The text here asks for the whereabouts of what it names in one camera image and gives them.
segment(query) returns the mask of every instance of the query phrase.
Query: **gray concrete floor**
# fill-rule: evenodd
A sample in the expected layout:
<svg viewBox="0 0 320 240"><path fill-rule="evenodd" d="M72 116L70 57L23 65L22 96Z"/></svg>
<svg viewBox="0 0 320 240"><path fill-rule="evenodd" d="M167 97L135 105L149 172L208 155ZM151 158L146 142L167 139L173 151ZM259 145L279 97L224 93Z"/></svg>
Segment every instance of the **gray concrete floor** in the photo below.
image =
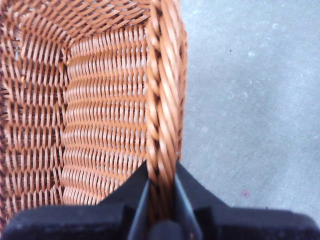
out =
<svg viewBox="0 0 320 240"><path fill-rule="evenodd" d="M230 206L320 225L320 1L181 0L182 164Z"/></svg>

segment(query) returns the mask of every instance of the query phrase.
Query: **black object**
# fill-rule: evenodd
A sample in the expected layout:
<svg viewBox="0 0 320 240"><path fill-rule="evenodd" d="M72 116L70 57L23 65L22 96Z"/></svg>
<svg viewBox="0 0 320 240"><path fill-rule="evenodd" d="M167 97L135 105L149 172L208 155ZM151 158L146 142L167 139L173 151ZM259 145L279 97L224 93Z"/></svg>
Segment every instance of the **black object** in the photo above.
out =
<svg viewBox="0 0 320 240"><path fill-rule="evenodd" d="M45 206L17 214L2 240L320 240L308 216L232 208L177 164L175 218L148 229L149 180L144 163L96 206Z"/></svg>

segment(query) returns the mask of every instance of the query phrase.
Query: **woven wicker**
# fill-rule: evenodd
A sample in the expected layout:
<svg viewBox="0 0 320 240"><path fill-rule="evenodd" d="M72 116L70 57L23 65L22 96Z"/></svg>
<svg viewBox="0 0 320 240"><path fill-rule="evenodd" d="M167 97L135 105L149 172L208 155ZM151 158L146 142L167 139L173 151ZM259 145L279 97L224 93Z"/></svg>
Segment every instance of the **woven wicker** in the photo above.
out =
<svg viewBox="0 0 320 240"><path fill-rule="evenodd" d="M178 0L2 0L1 230L20 210L93 205L147 160L169 218L187 38Z"/></svg>

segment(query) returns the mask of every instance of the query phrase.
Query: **brown wicker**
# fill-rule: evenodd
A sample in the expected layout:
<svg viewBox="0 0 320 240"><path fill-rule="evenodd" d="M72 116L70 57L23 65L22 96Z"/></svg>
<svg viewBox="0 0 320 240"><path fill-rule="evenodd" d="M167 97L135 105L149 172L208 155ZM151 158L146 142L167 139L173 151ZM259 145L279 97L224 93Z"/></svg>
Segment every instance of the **brown wicker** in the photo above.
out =
<svg viewBox="0 0 320 240"><path fill-rule="evenodd" d="M2 0L0 229L23 209L96 204L147 160L169 218L187 38L179 0Z"/></svg>

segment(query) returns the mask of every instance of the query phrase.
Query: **wicker basket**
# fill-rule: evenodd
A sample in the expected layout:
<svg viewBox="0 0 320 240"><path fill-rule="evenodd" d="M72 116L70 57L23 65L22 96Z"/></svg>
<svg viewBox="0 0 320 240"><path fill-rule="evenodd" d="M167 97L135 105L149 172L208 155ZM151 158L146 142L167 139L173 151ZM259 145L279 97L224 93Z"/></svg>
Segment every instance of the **wicker basket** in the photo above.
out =
<svg viewBox="0 0 320 240"><path fill-rule="evenodd" d="M170 217L187 38L178 0L2 0L1 230L20 210L93 205L147 161Z"/></svg>

